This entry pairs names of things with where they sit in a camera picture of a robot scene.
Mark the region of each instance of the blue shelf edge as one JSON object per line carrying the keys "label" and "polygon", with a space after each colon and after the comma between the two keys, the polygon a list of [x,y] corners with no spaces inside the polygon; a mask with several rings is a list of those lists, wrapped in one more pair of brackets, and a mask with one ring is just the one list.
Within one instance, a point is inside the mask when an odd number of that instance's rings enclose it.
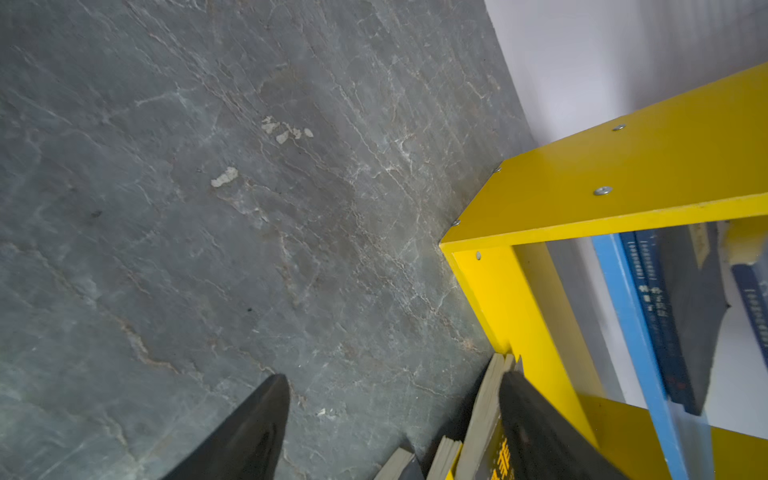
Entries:
{"label": "blue shelf edge", "polygon": [[672,479],[713,480],[707,417],[690,415],[667,398],[621,239],[615,233],[600,235],[592,244]]}

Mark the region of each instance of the metal screw head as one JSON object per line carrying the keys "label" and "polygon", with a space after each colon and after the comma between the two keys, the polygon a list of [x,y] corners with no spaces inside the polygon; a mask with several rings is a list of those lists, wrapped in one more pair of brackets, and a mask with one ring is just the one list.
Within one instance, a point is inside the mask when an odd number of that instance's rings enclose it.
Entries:
{"label": "metal screw head", "polygon": [[608,195],[612,191],[614,191],[613,187],[600,187],[594,191],[594,194],[600,197],[602,195]]}

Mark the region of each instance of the gray stone floor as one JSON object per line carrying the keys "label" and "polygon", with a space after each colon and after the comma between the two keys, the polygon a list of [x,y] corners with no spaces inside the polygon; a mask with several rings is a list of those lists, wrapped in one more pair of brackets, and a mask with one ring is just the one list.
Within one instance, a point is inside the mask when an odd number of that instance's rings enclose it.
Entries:
{"label": "gray stone floor", "polygon": [[482,0],[0,25],[0,477],[159,478],[273,371],[278,478],[424,455],[491,350],[437,243],[533,147]]}

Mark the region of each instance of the book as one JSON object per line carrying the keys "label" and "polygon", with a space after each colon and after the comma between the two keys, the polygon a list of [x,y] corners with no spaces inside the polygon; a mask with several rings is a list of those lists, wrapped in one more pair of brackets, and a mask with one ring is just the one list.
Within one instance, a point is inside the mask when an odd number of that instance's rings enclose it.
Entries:
{"label": "book", "polygon": [[454,480],[453,472],[455,472],[461,450],[462,443],[459,440],[451,440],[444,436],[437,447],[427,480]]}
{"label": "book", "polygon": [[494,354],[485,370],[458,457],[455,480],[512,480],[510,451],[498,406],[502,376],[515,364],[513,355]]}
{"label": "book", "polygon": [[678,381],[679,403],[701,415],[717,337],[728,309],[720,271],[717,224],[696,223],[636,232],[662,337]]}
{"label": "book", "polygon": [[768,368],[768,217],[732,220],[724,243],[746,316]]}
{"label": "book", "polygon": [[688,368],[683,358],[683,350],[680,346],[680,335],[674,322],[667,284],[664,280],[658,232],[657,230],[639,230],[635,232],[635,237],[648,283],[650,304],[658,321],[661,341],[664,342],[663,348],[667,357],[668,373],[664,384],[672,401],[680,403],[687,412],[692,413],[696,410],[694,393],[690,384]]}
{"label": "book", "polygon": [[424,480],[424,474],[416,455],[405,449],[397,449],[374,480]]}
{"label": "book", "polygon": [[664,381],[664,388],[667,390],[667,394],[673,402],[681,403],[679,390],[677,388],[677,375],[672,367],[671,352],[668,347],[668,342],[665,340],[662,333],[664,329],[661,326],[659,318],[656,316],[653,295],[659,293],[659,287],[657,285],[654,288],[654,291],[651,291],[651,285],[649,284],[646,275],[647,268],[644,267],[644,259],[641,256],[640,245],[637,242],[637,234],[635,232],[625,232],[619,233],[619,237],[621,238],[621,244],[624,247],[624,254],[627,256],[627,261],[629,262],[632,280],[636,289],[635,293],[640,300],[645,324],[648,327],[648,333],[650,334],[650,344],[654,349],[656,363],[659,365],[659,372]]}

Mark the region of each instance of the book spine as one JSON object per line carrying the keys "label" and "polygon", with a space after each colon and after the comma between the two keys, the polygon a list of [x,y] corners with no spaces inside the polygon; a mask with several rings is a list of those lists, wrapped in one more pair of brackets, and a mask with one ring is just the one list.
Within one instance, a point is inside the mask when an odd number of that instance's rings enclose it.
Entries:
{"label": "book spine", "polygon": [[664,380],[664,387],[667,389],[667,394],[672,398],[673,402],[676,402],[674,389],[671,388],[673,383],[670,381],[674,379],[670,371],[670,358],[665,346],[664,338],[661,335],[661,327],[659,325],[658,318],[656,317],[653,297],[650,293],[650,285],[648,285],[645,269],[643,268],[643,261],[640,255],[640,247],[637,243],[637,238],[634,232],[619,233],[621,238],[621,245],[624,247],[624,254],[627,255],[627,260],[630,264],[630,270],[632,272],[632,280],[637,293],[637,298],[640,300],[640,305],[643,310],[643,316],[645,317],[645,324],[648,327],[650,333],[650,343],[654,348],[654,354],[656,356],[656,363],[659,365],[659,371],[661,372],[661,378]]}
{"label": "book spine", "polygon": [[744,302],[746,315],[752,324],[752,330],[755,332],[757,343],[760,345],[763,361],[768,368],[768,306],[765,297],[768,290],[763,293],[764,288],[760,287],[760,281],[751,266],[737,264],[730,269],[736,279],[736,285],[739,288],[741,300]]}
{"label": "book spine", "polygon": [[680,403],[686,412],[700,415],[701,412],[696,411],[694,391],[690,384],[683,349],[680,346],[680,336],[677,324],[674,322],[669,292],[664,282],[664,271],[659,260],[657,231],[639,230],[635,232],[635,237],[650,289],[651,303],[658,320],[661,339],[664,342],[664,351],[668,358],[669,378],[665,383],[670,397],[673,402]]}

